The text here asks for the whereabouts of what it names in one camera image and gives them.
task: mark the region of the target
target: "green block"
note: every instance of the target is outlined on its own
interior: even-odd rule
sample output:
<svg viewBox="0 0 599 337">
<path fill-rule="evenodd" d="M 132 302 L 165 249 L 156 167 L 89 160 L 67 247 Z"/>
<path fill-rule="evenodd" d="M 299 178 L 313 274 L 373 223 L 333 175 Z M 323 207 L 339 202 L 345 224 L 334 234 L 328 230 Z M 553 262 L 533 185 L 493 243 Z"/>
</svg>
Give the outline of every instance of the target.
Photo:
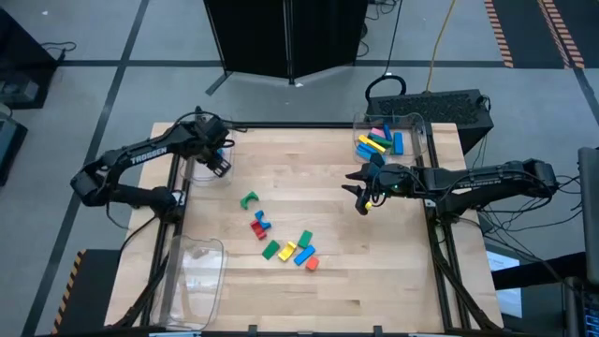
<svg viewBox="0 0 599 337">
<path fill-rule="evenodd" d="M 301 233 L 301 238 L 299 238 L 298 246 L 301 248 L 306 248 L 308 244 L 310 244 L 310 239 L 312 238 L 312 232 L 308 230 L 304 230 Z"/>
<path fill-rule="evenodd" d="M 393 146 L 393 142 L 391 140 L 386 140 L 386 139 L 384 139 L 382 137 L 378 137 L 374 134 L 369 134 L 368 138 L 386 149 Z"/>
<path fill-rule="evenodd" d="M 264 252 L 262 252 L 262 256 L 266 259 L 270 259 L 279 250 L 279 248 L 281 248 L 279 243 L 277 243 L 275 240 L 272 240 Z"/>
<path fill-rule="evenodd" d="M 245 196 L 241 201 L 240 201 L 240 205 L 244 210 L 247 210 L 247 202 L 250 200 L 256 200 L 259 201 L 260 199 L 258 198 L 258 195 L 254 192 L 251 191 L 250 193 L 248 193 L 247 196 Z"/>
</svg>

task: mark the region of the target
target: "blue block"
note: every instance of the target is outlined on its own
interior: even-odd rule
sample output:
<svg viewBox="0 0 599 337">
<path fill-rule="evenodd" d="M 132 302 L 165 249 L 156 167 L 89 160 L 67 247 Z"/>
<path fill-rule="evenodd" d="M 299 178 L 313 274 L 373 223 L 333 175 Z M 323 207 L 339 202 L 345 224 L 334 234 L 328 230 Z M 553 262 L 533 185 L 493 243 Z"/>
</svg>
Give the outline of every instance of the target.
<svg viewBox="0 0 599 337">
<path fill-rule="evenodd" d="M 272 225 L 270 223 L 265 223 L 263 221 L 259 221 L 260 225 L 262 226 L 262 229 L 269 229 L 270 227 L 272 227 Z"/>
<path fill-rule="evenodd" d="M 367 154 L 359 149 L 356 149 L 356 154 L 359 155 L 360 157 L 362 157 L 364 160 L 370 161 L 371 160 L 371 155 L 373 154 Z M 381 157 L 383 157 L 383 162 L 387 162 L 387 158 L 384 155 L 381 155 Z"/>
<path fill-rule="evenodd" d="M 365 160 L 371 160 L 371 155 L 369 153 L 366 153 L 364 151 L 361 151 L 360 149 L 356 149 L 356 154 L 359 155 L 360 157 L 362 157 Z"/>
<path fill-rule="evenodd" d="M 393 154 L 403 154 L 403 136 L 401 132 L 393 134 Z"/>
<path fill-rule="evenodd" d="M 314 254 L 315 251 L 316 250 L 314 249 L 314 247 L 312 247 L 312 245 L 309 245 L 306 247 L 306 249 L 303 250 L 303 252 L 299 253 L 299 255 L 293 259 L 293 262 L 295 262 L 298 266 L 301 266 L 303 261 L 307 260 L 308 257 Z"/>
<path fill-rule="evenodd" d="M 270 227 L 272 227 L 272 225 L 270 223 L 262 221 L 263 217 L 264 217 L 264 211 L 260 210 L 260 211 L 256 212 L 256 220 L 260 223 L 260 225 L 262 226 L 262 229 L 269 229 Z"/>
<path fill-rule="evenodd" d="M 367 154 L 378 154 L 378 151 L 376 151 L 375 149 L 373 149 L 372 147 L 370 147 L 366 144 L 359 144 L 358 150 L 363 151 Z"/>
<path fill-rule="evenodd" d="M 391 136 L 391 130 L 389 130 L 389 125 L 383 125 L 383 132 L 385 132 L 385 138 L 387 140 L 393 140 L 393 136 Z"/>
</svg>

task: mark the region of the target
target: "wooden table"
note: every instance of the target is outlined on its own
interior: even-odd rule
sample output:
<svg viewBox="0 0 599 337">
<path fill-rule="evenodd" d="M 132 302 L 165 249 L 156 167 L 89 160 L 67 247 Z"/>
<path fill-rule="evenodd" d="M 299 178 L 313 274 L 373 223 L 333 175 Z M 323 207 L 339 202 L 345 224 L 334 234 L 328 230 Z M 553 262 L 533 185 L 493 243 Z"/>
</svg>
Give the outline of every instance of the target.
<svg viewBox="0 0 599 337">
<path fill-rule="evenodd" d="M 153 136 L 169 124 L 156 124 Z M 433 125 L 441 167 L 464 169 L 455 125 Z M 443 325 L 431 249 L 421 200 L 391 198 L 361 216 L 356 198 L 340 185 L 359 169 L 351 150 L 351 129 L 250 129 L 236 134 L 232 183 L 190 189 L 183 234 L 218 238 L 228 262 L 216 320 L 207 330 L 441 332 Z M 139 186 L 165 185 L 170 156 L 145 164 Z M 256 191 L 250 210 L 240 199 Z M 272 222 L 266 240 L 249 223 L 256 210 Z M 133 211 L 134 230 L 151 211 Z M 474 212 L 464 217 L 476 220 Z M 106 323 L 118 320 L 145 287 L 158 225 L 141 232 L 124 251 Z M 497 325 L 503 321 L 478 227 L 453 226 L 462 281 Z M 313 232 L 320 265 L 316 272 L 266 260 L 270 240 L 282 246 Z M 460 325 L 455 294 L 447 283 L 454 327 Z"/>
</svg>

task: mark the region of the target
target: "toy block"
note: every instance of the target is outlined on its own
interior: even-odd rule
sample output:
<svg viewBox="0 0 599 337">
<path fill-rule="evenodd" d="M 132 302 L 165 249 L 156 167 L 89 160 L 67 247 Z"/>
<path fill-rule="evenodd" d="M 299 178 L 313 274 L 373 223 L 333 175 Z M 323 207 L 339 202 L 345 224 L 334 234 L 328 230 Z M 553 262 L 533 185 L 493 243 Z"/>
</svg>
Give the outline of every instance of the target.
<svg viewBox="0 0 599 337">
<path fill-rule="evenodd" d="M 385 132 L 385 139 L 389 141 L 393 141 L 393 136 L 391 135 L 391 130 L 389 129 L 389 125 L 383 125 L 383 131 Z"/>
<path fill-rule="evenodd" d="M 315 271 L 316 267 L 318 267 L 318 258 L 312 256 L 310 257 L 310 259 L 308 260 L 308 263 L 306 263 L 306 269 L 309 269 L 311 271 Z"/>
<path fill-rule="evenodd" d="M 266 259 L 270 259 L 274 253 L 279 250 L 279 248 L 281 248 L 279 243 L 277 243 L 275 240 L 272 240 L 266 249 L 264 249 L 264 252 L 262 252 L 262 256 Z"/>
<path fill-rule="evenodd" d="M 370 147 L 366 144 L 359 144 L 357 149 L 360 151 L 363 151 L 367 154 L 376 154 L 377 153 L 377 151 L 375 149 L 373 149 L 372 147 Z"/>
<path fill-rule="evenodd" d="M 262 221 L 264 217 L 264 211 L 260 210 L 256 212 L 256 220 L 260 223 L 263 229 L 269 229 L 271 227 L 270 223 Z"/>
<path fill-rule="evenodd" d="M 393 154 L 403 154 L 403 135 L 396 132 L 393 135 Z"/>
<path fill-rule="evenodd" d="M 241 201 L 240 201 L 240 205 L 244 210 L 247 210 L 247 203 L 250 200 L 255 200 L 255 201 L 259 201 L 260 199 L 258 198 L 258 195 L 254 192 L 251 191 L 250 193 L 248 193 L 247 196 L 245 196 Z"/>
<path fill-rule="evenodd" d="M 366 153 L 366 152 L 364 152 L 364 151 L 361 151 L 360 149 L 356 149 L 356 154 L 357 154 L 359 157 L 361 157 L 361 158 L 363 158 L 364 160 L 366 160 L 366 161 L 370 161 L 370 160 L 371 160 L 371 155 L 373 155 L 373 154 L 369 154 L 369 153 Z"/>
<path fill-rule="evenodd" d="M 373 129 L 371 130 L 371 133 L 373 135 L 376 135 L 376 136 L 380 137 L 380 138 L 384 138 L 385 137 L 385 131 L 383 131 L 383 130 L 381 130 L 379 128 L 376 128 L 376 127 L 373 127 Z"/>
<path fill-rule="evenodd" d="M 250 227 L 252 228 L 259 240 L 266 238 L 266 232 L 257 220 L 252 221 Z"/>
<path fill-rule="evenodd" d="M 368 139 L 366 136 L 364 135 L 360 135 L 358 137 L 358 140 L 361 141 L 362 143 L 371 146 L 372 148 L 374 148 L 376 151 L 378 151 L 379 153 L 383 154 L 385 152 L 385 148 L 382 147 L 381 145 L 375 143 L 374 141 Z"/>
<path fill-rule="evenodd" d="M 288 242 L 285 245 L 285 248 L 283 248 L 283 250 L 281 251 L 281 253 L 279 253 L 279 258 L 283 261 L 287 261 L 293 255 L 293 252 L 295 252 L 297 247 L 298 246 L 295 243 Z"/>
<path fill-rule="evenodd" d="M 314 249 L 314 247 L 309 245 L 306 247 L 306 249 L 303 250 L 303 252 L 299 253 L 299 255 L 293 259 L 293 262 L 295 262 L 298 266 L 301 266 L 303 261 L 307 260 L 308 257 L 312 256 L 312 254 L 314 254 L 315 251 L 316 250 Z"/>
<path fill-rule="evenodd" d="M 374 141 L 375 143 L 381 145 L 384 148 L 390 148 L 393 145 L 393 142 L 390 140 L 386 140 L 384 138 L 378 137 L 376 135 L 370 134 L 368 135 L 368 138 L 372 141 Z"/>
<path fill-rule="evenodd" d="M 299 238 L 298 246 L 301 248 L 307 248 L 308 244 L 310 244 L 310 239 L 312 238 L 312 232 L 309 230 L 304 230 L 301 233 L 301 238 Z"/>
</svg>

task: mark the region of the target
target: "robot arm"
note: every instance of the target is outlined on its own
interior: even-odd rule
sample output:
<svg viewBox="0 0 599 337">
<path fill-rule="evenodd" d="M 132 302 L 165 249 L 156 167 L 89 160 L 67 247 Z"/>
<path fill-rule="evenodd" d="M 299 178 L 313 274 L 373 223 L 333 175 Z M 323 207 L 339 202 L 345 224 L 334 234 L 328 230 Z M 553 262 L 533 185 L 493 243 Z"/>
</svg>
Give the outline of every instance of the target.
<svg viewBox="0 0 599 337">
<path fill-rule="evenodd" d="M 523 195 L 533 198 L 551 198 L 558 183 L 550 164 L 529 159 L 511 161 L 503 165 L 451 171 L 444 168 L 405 167 L 385 165 L 380 155 L 373 155 L 370 163 L 359 172 L 347 174 L 352 180 L 363 181 L 366 188 L 343 185 L 342 188 L 358 197 L 356 209 L 366 215 L 373 201 L 383 198 L 423 198 L 434 201 L 437 216 L 450 220 L 468 209 L 482 209 L 490 202 Z M 460 194 L 454 190 L 470 188 Z"/>
<path fill-rule="evenodd" d="M 232 146 L 232 142 L 227 143 L 227 135 L 223 121 L 215 115 L 208 120 L 179 122 L 161 136 L 105 152 L 73 177 L 71 187 L 86 206 L 104 206 L 109 202 L 150 206 L 162 220 L 175 221 L 177 214 L 173 211 L 178 200 L 166 187 L 148 190 L 119 184 L 121 174 L 159 156 L 177 154 L 184 159 L 194 157 L 222 177 L 231 167 L 218 153 L 219 149 Z"/>
</svg>

